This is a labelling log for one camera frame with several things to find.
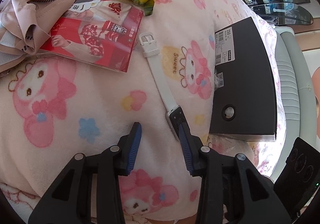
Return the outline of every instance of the white watch strap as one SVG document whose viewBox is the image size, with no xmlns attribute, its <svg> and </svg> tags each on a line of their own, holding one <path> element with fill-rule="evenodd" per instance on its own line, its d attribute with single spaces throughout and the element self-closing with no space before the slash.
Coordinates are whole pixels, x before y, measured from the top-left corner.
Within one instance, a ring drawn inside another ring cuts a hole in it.
<svg viewBox="0 0 320 224">
<path fill-rule="evenodd" d="M 163 73 L 159 49 L 156 40 L 152 33 L 142 33 L 139 35 L 139 40 L 143 48 L 143 56 L 147 58 L 151 73 L 157 85 L 161 99 L 168 112 L 174 111 L 178 105 L 170 91 L 169 85 Z"/>
</svg>

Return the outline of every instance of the wall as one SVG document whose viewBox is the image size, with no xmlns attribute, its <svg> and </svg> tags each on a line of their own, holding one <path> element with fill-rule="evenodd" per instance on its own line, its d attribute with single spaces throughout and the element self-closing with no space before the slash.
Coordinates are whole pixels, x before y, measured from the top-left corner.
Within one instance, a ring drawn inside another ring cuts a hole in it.
<svg viewBox="0 0 320 224">
<path fill-rule="evenodd" d="M 302 51 L 320 49 L 320 5 L 316 0 L 301 4 L 314 18 L 310 26 L 290 26 Z"/>
<path fill-rule="evenodd" d="M 320 49 L 303 52 L 306 59 L 316 97 L 320 99 Z M 320 151 L 320 117 L 317 119 L 316 149 Z"/>
</svg>

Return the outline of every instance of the pink blanket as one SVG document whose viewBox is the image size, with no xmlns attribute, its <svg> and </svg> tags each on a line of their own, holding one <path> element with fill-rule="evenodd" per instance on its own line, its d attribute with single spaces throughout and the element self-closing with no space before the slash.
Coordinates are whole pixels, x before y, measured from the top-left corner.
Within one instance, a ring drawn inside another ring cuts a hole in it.
<svg viewBox="0 0 320 224">
<path fill-rule="evenodd" d="M 248 144 L 208 136 L 214 32 L 249 16 L 274 74 L 276 143 Z M 154 14 L 143 18 L 140 32 L 154 33 L 170 89 L 192 134 L 220 153 L 245 153 L 261 173 L 271 175 L 285 137 L 275 31 L 241 0 L 157 0 Z M 21 214 L 27 216 L 38 200 L 25 192 L 42 196 L 74 154 L 102 152 L 126 135 L 134 121 L 142 124 L 143 136 L 132 174 L 120 179 L 127 222 L 179 220 L 196 213 L 201 179 L 186 170 L 139 45 L 126 74 L 61 57 L 25 62 L 0 78 L 0 97 L 0 181 L 24 192 L 1 188 L 18 204 L 18 212 L 24 208 Z"/>
</svg>

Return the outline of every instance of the red package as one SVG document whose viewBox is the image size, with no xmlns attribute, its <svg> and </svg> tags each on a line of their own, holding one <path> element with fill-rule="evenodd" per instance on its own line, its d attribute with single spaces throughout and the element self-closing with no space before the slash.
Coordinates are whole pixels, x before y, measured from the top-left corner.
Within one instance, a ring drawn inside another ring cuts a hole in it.
<svg viewBox="0 0 320 224">
<path fill-rule="evenodd" d="M 115 0 L 67 11 L 42 50 L 115 71 L 127 72 L 143 11 Z"/>
</svg>

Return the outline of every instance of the blue flower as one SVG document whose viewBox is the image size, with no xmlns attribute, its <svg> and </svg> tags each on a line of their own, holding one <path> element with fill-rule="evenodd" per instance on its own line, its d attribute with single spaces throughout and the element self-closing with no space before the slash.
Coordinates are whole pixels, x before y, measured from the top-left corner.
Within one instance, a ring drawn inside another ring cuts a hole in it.
<svg viewBox="0 0 320 224">
<path fill-rule="evenodd" d="M 215 42 L 215 39 L 212 37 L 212 35 L 209 36 L 209 41 L 210 42 Z"/>
<path fill-rule="evenodd" d="M 96 127 L 96 121 L 90 119 L 79 119 L 79 137 L 87 139 L 87 142 L 93 144 L 95 138 L 100 135 L 100 130 Z"/>
<path fill-rule="evenodd" d="M 159 200 L 160 200 L 160 201 L 164 201 L 164 200 L 165 200 L 165 194 L 164 194 L 164 193 L 161 193 L 161 194 L 160 194 Z"/>
<path fill-rule="evenodd" d="M 201 87 L 203 87 L 206 84 L 207 84 L 207 81 L 206 80 L 202 80 L 200 85 L 201 85 Z"/>
<path fill-rule="evenodd" d="M 47 117 L 45 116 L 45 114 L 43 112 L 40 112 L 38 115 L 37 115 L 37 121 L 38 122 L 45 122 L 47 121 Z"/>
</svg>

